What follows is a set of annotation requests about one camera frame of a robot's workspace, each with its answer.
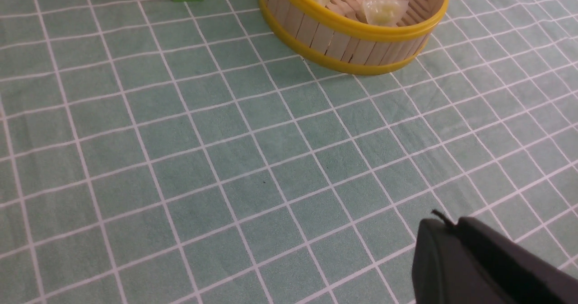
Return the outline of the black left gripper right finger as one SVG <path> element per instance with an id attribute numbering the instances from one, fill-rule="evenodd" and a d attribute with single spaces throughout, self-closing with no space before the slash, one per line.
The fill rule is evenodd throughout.
<path id="1" fill-rule="evenodd" d="M 472 217 L 455 232 L 485 275 L 512 304 L 575 304 L 577 280 Z"/>

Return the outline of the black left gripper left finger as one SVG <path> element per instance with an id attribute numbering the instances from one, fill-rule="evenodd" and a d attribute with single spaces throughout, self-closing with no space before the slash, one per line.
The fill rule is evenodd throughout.
<path id="1" fill-rule="evenodd" d="M 417 304 L 513 304 L 438 210 L 419 223 L 411 281 Z"/>

